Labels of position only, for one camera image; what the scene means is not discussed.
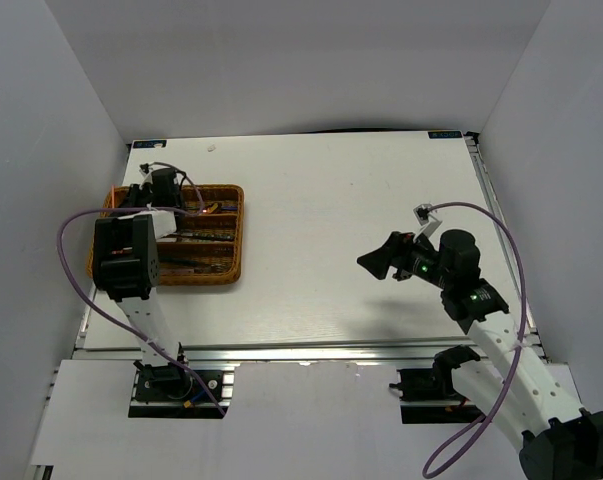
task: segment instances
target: wicker basket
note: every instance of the wicker basket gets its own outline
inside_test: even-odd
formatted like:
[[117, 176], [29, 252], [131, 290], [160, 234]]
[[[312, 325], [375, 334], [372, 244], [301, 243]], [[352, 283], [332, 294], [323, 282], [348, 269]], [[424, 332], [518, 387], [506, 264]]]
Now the wicker basket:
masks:
[[[217, 204], [219, 209], [227, 210], [182, 218], [178, 236], [157, 240], [159, 260], [167, 260], [161, 261], [160, 285], [227, 285], [241, 276], [243, 189], [236, 185], [199, 185], [199, 190], [206, 205]], [[128, 187], [116, 188], [114, 204], [119, 205], [127, 193]], [[106, 197], [104, 207], [112, 205], [110, 196]], [[183, 197], [189, 209], [198, 209], [192, 187], [183, 187]], [[216, 239], [208, 240], [207, 236], [216, 236]], [[90, 278], [92, 255], [93, 247], [90, 247], [86, 265]]]

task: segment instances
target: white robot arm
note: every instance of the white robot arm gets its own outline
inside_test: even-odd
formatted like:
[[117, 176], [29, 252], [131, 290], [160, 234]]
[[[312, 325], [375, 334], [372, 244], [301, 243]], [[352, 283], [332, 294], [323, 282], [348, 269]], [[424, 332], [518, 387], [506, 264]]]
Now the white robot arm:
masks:
[[[393, 278], [398, 281], [417, 276], [441, 288], [445, 311], [485, 352], [503, 379], [521, 347], [512, 383], [493, 422], [519, 452], [529, 480], [603, 478], [603, 412], [588, 412], [562, 388], [532, 348], [519, 342], [519, 326], [507, 303], [480, 277], [480, 252], [474, 237], [463, 230], [448, 230], [436, 250], [429, 236], [441, 222], [432, 215], [432, 206], [420, 205], [414, 211], [420, 231], [393, 232], [381, 248], [359, 257], [357, 263], [379, 280], [394, 267]], [[465, 397], [485, 413], [492, 410], [503, 389], [504, 380], [466, 346], [438, 354], [432, 372], [435, 386], [444, 394]], [[405, 395], [410, 388], [406, 383], [402, 379], [391, 387]]]

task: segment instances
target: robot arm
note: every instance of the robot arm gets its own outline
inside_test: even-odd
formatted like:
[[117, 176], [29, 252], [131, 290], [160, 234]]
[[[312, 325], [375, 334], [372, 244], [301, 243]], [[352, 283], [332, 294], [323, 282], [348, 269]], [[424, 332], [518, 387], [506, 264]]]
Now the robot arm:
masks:
[[[156, 238], [175, 230], [174, 214], [165, 211], [98, 219], [92, 272], [97, 288], [115, 301], [134, 329], [144, 332], [168, 356], [185, 363], [181, 345], [168, 327], [154, 293], [160, 276]], [[137, 392], [147, 390], [152, 396], [168, 399], [189, 395], [194, 387], [192, 378], [148, 343], [137, 340], [143, 360], [135, 366], [139, 378], [144, 379], [137, 385]]]
[[[603, 478], [603, 412], [589, 413], [552, 377], [532, 348], [519, 345], [518, 326], [507, 303], [480, 277], [480, 252], [470, 233], [448, 230], [441, 235], [439, 250], [434, 248], [428, 237], [441, 222], [429, 207], [415, 209], [421, 224], [417, 234], [393, 232], [381, 248], [359, 257], [357, 263], [379, 280], [394, 267], [397, 281], [417, 276], [439, 287], [445, 311], [503, 378], [516, 347], [522, 347], [511, 388], [494, 423], [519, 452], [528, 479]], [[443, 392], [462, 395], [483, 412], [492, 408], [502, 389], [501, 380], [469, 347], [437, 355], [433, 375]]]

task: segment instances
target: object in basket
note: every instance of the object in basket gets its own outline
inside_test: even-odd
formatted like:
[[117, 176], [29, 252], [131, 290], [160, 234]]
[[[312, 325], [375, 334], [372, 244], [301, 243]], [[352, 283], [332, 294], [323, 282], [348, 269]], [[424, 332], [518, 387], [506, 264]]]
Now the object in basket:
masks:
[[[199, 207], [192, 204], [186, 206], [186, 210], [198, 210]], [[239, 207], [236, 205], [223, 205], [222, 203], [216, 202], [206, 205], [203, 213], [222, 213], [222, 212], [238, 212]]]
[[225, 273], [230, 268], [230, 265], [224, 265], [222, 263], [205, 263], [199, 262], [198, 260], [190, 260], [189, 258], [179, 257], [159, 257], [159, 262], [168, 263], [171, 265], [190, 267], [188, 271], [194, 273]]
[[183, 238], [192, 238], [195, 240], [209, 240], [212, 242], [233, 242], [234, 235], [226, 234], [226, 233], [203, 233], [203, 232], [193, 232], [188, 230], [180, 230], [175, 233], [173, 236], [175, 237], [183, 237]]

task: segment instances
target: small white object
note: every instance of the small white object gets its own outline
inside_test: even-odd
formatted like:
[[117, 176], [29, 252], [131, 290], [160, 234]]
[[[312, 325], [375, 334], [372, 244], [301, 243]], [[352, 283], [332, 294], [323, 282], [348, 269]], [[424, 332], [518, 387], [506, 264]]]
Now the small white object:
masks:
[[144, 183], [152, 183], [152, 170], [150, 170], [148, 173], [145, 173], [143, 170], [139, 169], [139, 172], [141, 172], [141, 175], [143, 175], [141, 185], [143, 185]]
[[154, 225], [154, 238], [159, 239], [177, 231], [177, 221], [174, 213], [165, 210], [148, 210], [134, 215], [126, 215], [121, 219], [136, 217], [137, 215], [152, 215], [152, 224]]
[[428, 211], [428, 218], [426, 220], [422, 219], [419, 216], [419, 214], [417, 213], [417, 210], [419, 210], [421, 208], [429, 209], [431, 207], [432, 207], [431, 204], [423, 203], [413, 210], [414, 215], [417, 217], [419, 225], [421, 225], [421, 228], [419, 229], [417, 234], [414, 236], [415, 243], [417, 241], [417, 238], [419, 238], [421, 235], [424, 235], [426, 238], [430, 238], [430, 236], [432, 236], [432, 234], [437, 231], [439, 226], [441, 226], [441, 223], [442, 223], [441, 220], [439, 220], [437, 217], [432, 215], [432, 212]]

